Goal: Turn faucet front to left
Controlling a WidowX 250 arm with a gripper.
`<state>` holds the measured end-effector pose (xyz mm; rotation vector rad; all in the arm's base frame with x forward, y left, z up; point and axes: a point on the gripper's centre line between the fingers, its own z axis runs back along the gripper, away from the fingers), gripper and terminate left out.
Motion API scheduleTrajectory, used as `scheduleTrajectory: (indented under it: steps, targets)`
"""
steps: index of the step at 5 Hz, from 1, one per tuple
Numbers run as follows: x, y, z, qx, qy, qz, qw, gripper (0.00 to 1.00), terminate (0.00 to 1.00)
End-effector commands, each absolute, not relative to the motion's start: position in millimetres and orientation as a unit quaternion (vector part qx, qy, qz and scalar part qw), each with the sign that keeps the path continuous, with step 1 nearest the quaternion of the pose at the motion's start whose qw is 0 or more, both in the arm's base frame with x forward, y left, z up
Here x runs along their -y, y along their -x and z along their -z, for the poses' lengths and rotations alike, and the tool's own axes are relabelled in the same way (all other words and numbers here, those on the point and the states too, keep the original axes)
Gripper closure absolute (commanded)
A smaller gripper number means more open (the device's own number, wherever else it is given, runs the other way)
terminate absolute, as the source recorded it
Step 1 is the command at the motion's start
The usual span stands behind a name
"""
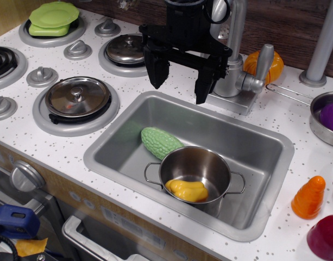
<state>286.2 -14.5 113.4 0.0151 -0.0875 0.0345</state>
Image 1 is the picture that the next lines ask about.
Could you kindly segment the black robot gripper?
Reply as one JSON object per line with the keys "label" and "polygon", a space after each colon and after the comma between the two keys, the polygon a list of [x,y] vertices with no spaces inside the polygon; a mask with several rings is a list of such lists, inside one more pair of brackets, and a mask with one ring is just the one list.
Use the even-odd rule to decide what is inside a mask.
{"label": "black robot gripper", "polygon": [[166,1],[164,25],[143,24],[144,63],[155,89],[169,75],[169,64],[177,63],[198,71],[194,93],[203,104],[221,78],[226,77],[232,50],[211,35],[213,1]]}

